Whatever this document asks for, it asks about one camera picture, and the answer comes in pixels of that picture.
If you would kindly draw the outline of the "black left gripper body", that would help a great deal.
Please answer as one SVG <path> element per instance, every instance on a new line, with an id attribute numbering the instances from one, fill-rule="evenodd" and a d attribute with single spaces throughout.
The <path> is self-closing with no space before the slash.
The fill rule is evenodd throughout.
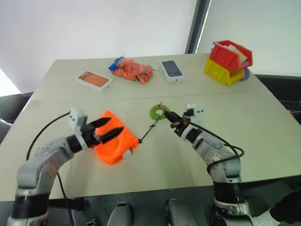
<path id="1" fill-rule="evenodd" d="M 96 127 L 92 124 L 86 124 L 83 126 L 80 131 L 81 135 L 88 148 L 95 147 L 100 144 L 100 136 L 95 133 Z"/>

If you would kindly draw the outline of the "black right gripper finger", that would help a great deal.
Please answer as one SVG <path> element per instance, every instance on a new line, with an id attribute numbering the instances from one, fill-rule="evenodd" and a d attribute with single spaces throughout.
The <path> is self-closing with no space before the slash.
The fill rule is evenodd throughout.
<path id="1" fill-rule="evenodd" d="M 165 117 L 171 122 L 180 122 L 181 117 L 177 113 L 165 113 Z"/>
<path id="2" fill-rule="evenodd" d="M 180 117 L 177 113 L 172 112 L 172 111 L 164 111 L 164 115 L 169 121 L 181 121 L 182 120 L 182 117 Z"/>

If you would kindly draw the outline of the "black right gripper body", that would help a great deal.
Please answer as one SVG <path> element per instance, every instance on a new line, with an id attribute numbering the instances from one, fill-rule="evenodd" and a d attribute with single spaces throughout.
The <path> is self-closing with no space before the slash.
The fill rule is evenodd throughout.
<path id="1" fill-rule="evenodd" d="M 177 136 L 181 136 L 184 130 L 188 127 L 190 119 L 180 118 L 178 121 L 171 123 L 170 127 L 174 129 Z"/>

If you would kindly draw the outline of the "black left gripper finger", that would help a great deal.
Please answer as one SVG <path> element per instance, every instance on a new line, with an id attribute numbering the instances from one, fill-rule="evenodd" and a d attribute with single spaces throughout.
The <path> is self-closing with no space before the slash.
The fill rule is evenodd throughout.
<path id="1" fill-rule="evenodd" d="M 95 121 L 92 121 L 89 123 L 94 128 L 99 128 L 104 126 L 106 123 L 108 123 L 111 120 L 111 117 L 101 117 Z"/>
<path id="2" fill-rule="evenodd" d="M 100 136 L 101 143 L 105 144 L 109 142 L 110 140 L 116 138 L 122 131 L 124 127 L 118 127 L 110 130 L 108 133 Z"/>

